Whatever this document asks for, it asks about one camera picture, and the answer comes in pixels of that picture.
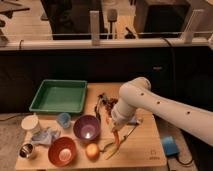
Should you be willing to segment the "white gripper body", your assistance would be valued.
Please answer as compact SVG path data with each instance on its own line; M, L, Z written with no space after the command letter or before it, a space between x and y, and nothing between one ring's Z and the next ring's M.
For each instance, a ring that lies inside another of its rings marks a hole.
M129 121L127 117L123 117L120 115L115 115L112 117L112 131L119 131L121 130Z

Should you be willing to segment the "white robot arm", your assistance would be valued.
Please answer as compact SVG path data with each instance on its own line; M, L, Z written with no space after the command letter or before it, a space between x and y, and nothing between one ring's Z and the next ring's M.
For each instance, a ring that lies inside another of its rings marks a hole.
M137 77L119 88L118 102L111 111L111 130L121 130L134 117L138 108L156 114L213 146L213 112L152 93L151 83L145 77Z

